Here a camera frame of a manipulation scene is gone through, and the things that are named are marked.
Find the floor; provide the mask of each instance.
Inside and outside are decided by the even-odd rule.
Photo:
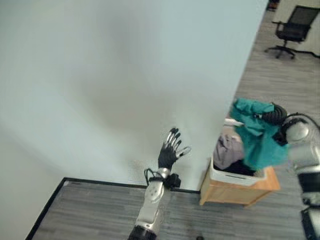
[[[281,42],[267,12],[239,84],[237,97],[275,102],[289,112],[320,121],[319,59],[298,53],[263,50]],[[281,191],[249,209],[241,205],[206,203],[199,195],[172,192],[159,240],[302,240],[300,187],[287,166],[275,168]],[[33,240],[126,240],[143,202],[144,190],[121,186],[68,182],[61,189]]]

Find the teal cloth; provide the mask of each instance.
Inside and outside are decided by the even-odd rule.
[[[255,100],[238,98],[233,104],[230,116],[244,123],[236,127],[240,135],[243,148],[243,163],[253,170],[263,169],[267,166],[283,164],[288,156],[288,144],[280,146],[272,136],[278,131],[279,126],[270,125],[255,114],[272,112],[274,105]]]

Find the white wall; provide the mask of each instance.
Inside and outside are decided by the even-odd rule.
[[[193,150],[174,171],[197,190],[266,2],[2,1],[0,125],[42,156],[30,168],[141,184],[177,126]]]
[[[0,160],[0,239],[23,240],[65,173],[1,127]]]
[[[273,22],[286,23],[296,5],[320,8],[320,0],[281,0],[273,17]],[[300,44],[290,42],[289,47],[320,56],[320,14],[313,21],[306,40]]]

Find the white basket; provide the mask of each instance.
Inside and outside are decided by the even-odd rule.
[[[240,136],[234,131],[234,126],[241,126],[242,122],[235,121],[231,118],[226,118],[224,120],[224,127],[222,133],[229,134],[232,136],[237,136],[240,139]],[[258,170],[254,173],[254,176],[242,175],[237,173],[231,173],[227,171],[220,171],[214,168],[214,155],[210,161],[209,169],[210,179],[229,183],[229,184],[238,184],[243,186],[251,186],[258,181],[265,180],[267,178],[265,169]]]
[[[220,171],[214,168],[214,156],[212,155],[209,169],[210,179],[224,182],[228,184],[238,184],[244,186],[251,186],[258,181],[265,180],[267,178],[265,169],[258,170],[254,173],[254,176],[247,176],[237,173],[231,173],[227,171]]]

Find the office chair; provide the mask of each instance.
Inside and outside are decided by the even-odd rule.
[[[296,43],[303,42],[310,30],[310,25],[315,20],[320,8],[306,7],[306,6],[295,6],[287,23],[278,22],[275,30],[275,35],[284,40],[283,46],[276,45],[275,47],[269,47],[264,50],[266,53],[269,50],[280,50],[276,58],[278,59],[282,52],[286,52],[291,55],[291,59],[295,58],[295,54],[287,46],[287,41]]]

